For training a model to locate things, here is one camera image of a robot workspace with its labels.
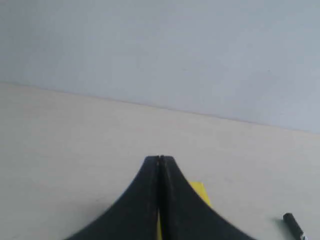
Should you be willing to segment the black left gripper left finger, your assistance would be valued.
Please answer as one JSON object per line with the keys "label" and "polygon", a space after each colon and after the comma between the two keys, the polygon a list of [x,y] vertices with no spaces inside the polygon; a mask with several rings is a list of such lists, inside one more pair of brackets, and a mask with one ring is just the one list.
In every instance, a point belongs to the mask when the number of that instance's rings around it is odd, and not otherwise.
{"label": "black left gripper left finger", "polygon": [[134,180],[107,211],[69,240],[155,240],[159,157],[144,159]]}

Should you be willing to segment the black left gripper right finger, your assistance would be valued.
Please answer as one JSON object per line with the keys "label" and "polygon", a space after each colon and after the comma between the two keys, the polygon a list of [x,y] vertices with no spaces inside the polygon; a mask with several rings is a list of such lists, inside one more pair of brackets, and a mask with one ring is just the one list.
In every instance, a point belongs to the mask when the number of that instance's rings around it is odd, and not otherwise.
{"label": "black left gripper right finger", "polygon": [[196,193],[172,156],[159,157],[159,217],[163,240],[252,240]]}

